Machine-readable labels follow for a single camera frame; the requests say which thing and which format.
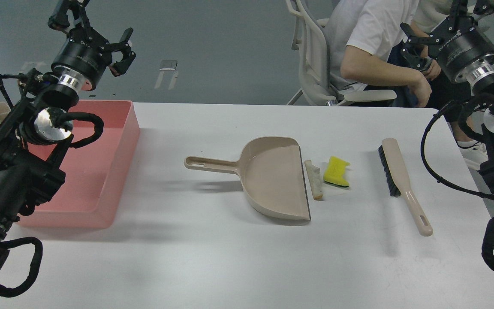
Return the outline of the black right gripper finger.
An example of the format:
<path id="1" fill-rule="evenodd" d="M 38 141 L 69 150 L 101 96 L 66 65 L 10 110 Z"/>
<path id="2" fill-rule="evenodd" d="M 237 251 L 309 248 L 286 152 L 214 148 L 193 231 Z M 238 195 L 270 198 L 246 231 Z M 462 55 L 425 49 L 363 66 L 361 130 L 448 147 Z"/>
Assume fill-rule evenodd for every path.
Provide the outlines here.
<path id="1" fill-rule="evenodd" d="M 419 37 L 415 34 L 410 24 L 407 23 L 401 23 L 400 27 L 407 36 L 407 41 L 401 48 L 400 54 L 404 57 L 410 68 L 417 69 L 420 72 L 427 71 L 431 67 L 433 60 L 429 56 L 422 57 L 420 55 L 424 46 L 441 45 L 444 39 L 433 34 L 426 37 Z"/>
<path id="2" fill-rule="evenodd" d="M 492 14 L 494 14 L 494 0 L 476 0 L 471 7 L 468 5 L 468 0 L 453 0 L 449 10 L 449 19 L 474 18 L 474 16 L 480 19 Z"/>

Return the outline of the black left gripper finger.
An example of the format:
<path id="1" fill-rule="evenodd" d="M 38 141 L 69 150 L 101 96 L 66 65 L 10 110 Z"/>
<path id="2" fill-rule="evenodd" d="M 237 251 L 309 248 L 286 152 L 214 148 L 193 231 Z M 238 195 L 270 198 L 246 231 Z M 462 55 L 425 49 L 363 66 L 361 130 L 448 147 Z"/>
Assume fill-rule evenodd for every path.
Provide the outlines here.
<path id="1" fill-rule="evenodd" d="M 136 54 L 132 51 L 130 43 L 130 38 L 133 32 L 133 28 L 127 28 L 123 32 L 119 42 L 105 42 L 99 47 L 99 53 L 114 77 L 125 75 L 136 58 Z M 122 58 L 119 61 L 112 60 L 112 53 L 116 52 L 119 52 L 122 55 Z"/>
<path id="2" fill-rule="evenodd" d="M 48 26 L 53 30 L 65 30 L 70 27 L 71 12 L 74 21 L 84 28 L 90 27 L 90 21 L 86 14 L 86 6 L 89 0 L 59 0 L 52 15 L 49 16 Z"/>

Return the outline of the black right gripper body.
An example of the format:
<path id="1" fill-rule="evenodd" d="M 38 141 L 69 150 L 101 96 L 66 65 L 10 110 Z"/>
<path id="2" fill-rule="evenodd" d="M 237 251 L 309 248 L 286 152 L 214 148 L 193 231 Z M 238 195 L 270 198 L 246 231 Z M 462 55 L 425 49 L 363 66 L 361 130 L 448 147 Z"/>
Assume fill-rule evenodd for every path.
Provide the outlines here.
<path id="1" fill-rule="evenodd" d="M 431 37 L 434 42 L 440 40 L 431 47 L 431 57 L 451 82 L 465 82 L 465 69 L 473 63 L 494 64 L 494 44 L 473 17 L 458 17 L 455 23 L 447 17 L 433 29 Z"/>

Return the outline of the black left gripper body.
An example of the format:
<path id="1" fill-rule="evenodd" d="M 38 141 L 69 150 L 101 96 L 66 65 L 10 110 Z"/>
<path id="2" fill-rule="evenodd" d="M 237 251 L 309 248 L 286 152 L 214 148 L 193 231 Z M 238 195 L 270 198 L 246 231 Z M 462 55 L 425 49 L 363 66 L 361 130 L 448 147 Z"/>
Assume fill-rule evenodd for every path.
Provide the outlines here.
<path id="1" fill-rule="evenodd" d="M 74 70 L 86 78 L 82 90 L 92 91 L 112 62 L 112 55 L 103 51 L 108 45 L 109 41 L 92 27 L 89 33 L 83 27 L 71 29 L 52 63 L 52 71 L 62 73 L 64 68 Z"/>

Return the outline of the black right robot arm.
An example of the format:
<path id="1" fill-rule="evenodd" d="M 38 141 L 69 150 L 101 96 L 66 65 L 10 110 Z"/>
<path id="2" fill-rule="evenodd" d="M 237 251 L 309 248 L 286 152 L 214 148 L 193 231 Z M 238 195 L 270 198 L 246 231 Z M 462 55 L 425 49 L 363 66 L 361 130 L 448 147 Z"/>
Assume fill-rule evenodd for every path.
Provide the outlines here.
<path id="1" fill-rule="evenodd" d="M 449 15 L 426 36 L 417 36 L 409 24 L 402 23 L 407 41 L 401 53 L 414 69 L 427 70 L 435 60 L 451 82 L 470 84 L 472 97 L 461 102 L 458 124 L 490 151 L 488 161 L 479 168 L 490 193 L 461 188 L 436 174 L 426 161 L 424 166 L 445 186 L 494 201 L 494 44 L 480 32 L 475 19 L 494 14 L 494 0 L 478 0 L 472 12 L 467 5 L 466 0 L 454 0 Z"/>

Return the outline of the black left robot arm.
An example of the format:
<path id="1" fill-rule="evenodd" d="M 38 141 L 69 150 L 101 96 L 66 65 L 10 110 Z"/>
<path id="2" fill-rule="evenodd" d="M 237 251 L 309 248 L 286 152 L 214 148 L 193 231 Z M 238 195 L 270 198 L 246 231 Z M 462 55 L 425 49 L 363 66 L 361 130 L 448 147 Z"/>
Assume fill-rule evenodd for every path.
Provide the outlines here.
<path id="1" fill-rule="evenodd" d="M 72 112 L 81 91 L 92 91 L 109 69 L 123 76 L 136 58 L 133 29 L 111 43 L 90 24 L 87 0 L 60 0 L 48 26 L 65 33 L 66 41 L 51 70 L 0 74 L 0 92 L 10 112 L 0 123 L 0 270 L 10 250 L 33 245 L 26 279 L 15 288 L 0 284 L 0 297 L 17 297 L 35 283 L 43 256 L 37 237 L 6 241 L 12 225 L 54 197 L 65 182 L 60 166 L 70 148 L 94 143 L 104 121 L 92 113 Z"/>

